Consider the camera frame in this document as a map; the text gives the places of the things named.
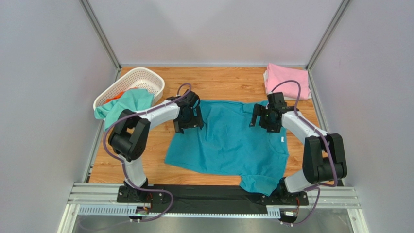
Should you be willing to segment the teal t shirt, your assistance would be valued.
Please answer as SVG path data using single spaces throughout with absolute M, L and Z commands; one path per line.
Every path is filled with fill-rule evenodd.
M 271 195 L 289 157 L 286 130 L 250 127 L 253 108 L 253 103 L 201 101 L 203 128 L 176 133 L 165 163 L 204 174 L 238 175 L 245 191 Z

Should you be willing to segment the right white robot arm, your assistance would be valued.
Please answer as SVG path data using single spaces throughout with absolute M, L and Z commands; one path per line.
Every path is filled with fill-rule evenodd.
M 259 125 L 269 133 L 279 133 L 285 128 L 304 145 L 302 169 L 281 179 L 278 188 L 298 193 L 319 185 L 327 186 L 329 181 L 336 186 L 348 173 L 342 136 L 312 124 L 296 105 L 287 105 L 281 92 L 269 94 L 267 99 L 267 105 L 254 105 L 249 126 Z

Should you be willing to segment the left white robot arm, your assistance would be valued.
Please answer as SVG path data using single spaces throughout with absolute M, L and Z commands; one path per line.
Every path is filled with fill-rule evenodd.
M 114 153 L 121 162 L 125 186 L 140 192 L 148 192 L 147 177 L 143 171 L 141 156 L 145 151 L 151 129 L 172 121 L 176 133 L 186 129 L 203 128 L 199 96 L 190 90 L 183 95 L 170 97 L 154 107 L 132 112 L 124 110 L 106 134 Z

